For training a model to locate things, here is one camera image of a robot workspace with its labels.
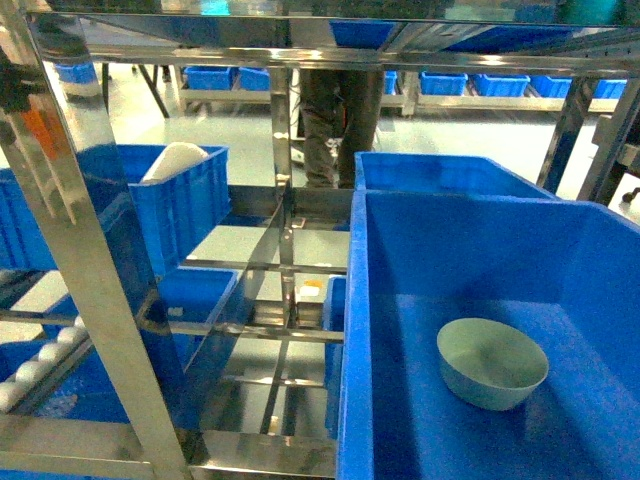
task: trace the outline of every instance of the white cylinder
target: white cylinder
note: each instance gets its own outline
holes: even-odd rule
[[[84,328],[65,327],[58,333],[57,341],[58,343],[76,343],[84,336],[85,332]]]
[[[38,360],[45,363],[56,363],[71,349],[68,343],[47,343],[40,349]]]
[[[33,384],[42,379],[51,369],[51,365],[45,362],[30,360],[20,365],[16,370],[16,383]]]
[[[25,388],[15,382],[0,383],[0,411],[7,412],[24,394]]]

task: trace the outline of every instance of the person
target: person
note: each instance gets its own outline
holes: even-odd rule
[[[355,157],[371,150],[384,89],[384,72],[355,70],[300,71],[300,102],[304,122],[304,165],[307,187],[333,188],[334,161],[331,144],[334,126],[346,118],[342,144],[338,150],[338,188],[353,188]]]

